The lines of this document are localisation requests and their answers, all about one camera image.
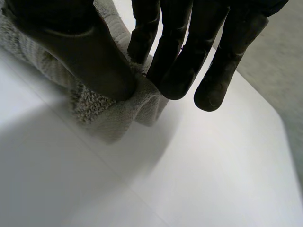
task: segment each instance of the gloved hand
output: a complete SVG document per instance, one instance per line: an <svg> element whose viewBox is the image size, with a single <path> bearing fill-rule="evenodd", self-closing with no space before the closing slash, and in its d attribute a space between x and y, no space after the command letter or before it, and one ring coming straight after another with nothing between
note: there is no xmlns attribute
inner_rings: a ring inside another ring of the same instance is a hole
<svg viewBox="0 0 303 227"><path fill-rule="evenodd" d="M6 0L3 14L89 89L128 99L135 78L93 0Z"/></svg>
<svg viewBox="0 0 303 227"><path fill-rule="evenodd" d="M160 10L163 32L147 73L167 98L182 98L200 71L225 21L220 45L196 90L195 104L214 111L222 104L232 76L247 47L288 0L132 0L136 27L129 55L143 63L155 39ZM192 13L189 34L181 46Z"/></svg>

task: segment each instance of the fabric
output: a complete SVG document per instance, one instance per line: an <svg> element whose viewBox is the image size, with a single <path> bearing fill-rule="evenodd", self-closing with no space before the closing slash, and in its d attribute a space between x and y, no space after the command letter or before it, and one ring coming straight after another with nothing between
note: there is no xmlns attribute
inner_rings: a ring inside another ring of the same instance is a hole
<svg viewBox="0 0 303 227"><path fill-rule="evenodd" d="M96 0L95 6L106 21L117 46L127 56L130 33L122 22L112 0ZM63 65L37 43L20 33L0 13L0 45L17 58L35 66L48 79L70 91L70 107L74 118L108 143L119 140L133 121L153 125L168 100L147 80L145 75L152 57L145 65L130 63L137 77L133 97L117 102L90 91L77 81Z"/></svg>

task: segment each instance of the white surface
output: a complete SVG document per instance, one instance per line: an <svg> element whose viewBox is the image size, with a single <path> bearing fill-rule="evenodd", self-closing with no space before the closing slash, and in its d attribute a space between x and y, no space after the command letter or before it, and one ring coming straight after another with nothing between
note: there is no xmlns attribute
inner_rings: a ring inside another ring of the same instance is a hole
<svg viewBox="0 0 303 227"><path fill-rule="evenodd" d="M64 91L0 49L0 226L303 226L275 110L238 73L218 111L195 107L213 54L154 127L106 146L69 118Z"/></svg>

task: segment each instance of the finger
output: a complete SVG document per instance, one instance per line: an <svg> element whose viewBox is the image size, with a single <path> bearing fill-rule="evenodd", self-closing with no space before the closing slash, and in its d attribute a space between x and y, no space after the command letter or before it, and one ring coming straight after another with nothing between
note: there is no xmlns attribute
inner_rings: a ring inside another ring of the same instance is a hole
<svg viewBox="0 0 303 227"><path fill-rule="evenodd" d="M166 98L181 99L188 92L228 11L227 5L217 1L194 0L186 44L159 86Z"/></svg>
<svg viewBox="0 0 303 227"><path fill-rule="evenodd" d="M231 9L213 62L195 93L194 101L200 109L214 111L220 107L247 47L267 23L263 14L249 7Z"/></svg>
<svg viewBox="0 0 303 227"><path fill-rule="evenodd" d="M147 78L156 86L180 52L192 0L161 0L163 32Z"/></svg>
<svg viewBox="0 0 303 227"><path fill-rule="evenodd" d="M132 60L142 64L146 61L155 40L160 19L160 0L132 0L136 27L128 46Z"/></svg>

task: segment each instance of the fuzzy cloth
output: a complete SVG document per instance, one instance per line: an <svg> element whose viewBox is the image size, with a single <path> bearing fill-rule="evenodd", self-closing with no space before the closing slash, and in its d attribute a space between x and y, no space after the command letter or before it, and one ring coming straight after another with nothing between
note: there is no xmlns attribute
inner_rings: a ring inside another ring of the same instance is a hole
<svg viewBox="0 0 303 227"><path fill-rule="evenodd" d="M106 21L117 46L127 59L130 33L122 22L112 0L95 0L95 6ZM70 91L70 110L77 122L97 133L105 142L120 139L135 120L151 126L158 119L168 100L143 75L152 57L145 65L131 63L137 77L137 90L124 102L101 96L78 82L63 65L44 48L20 33L0 12L0 45L17 58L35 66L52 82Z"/></svg>

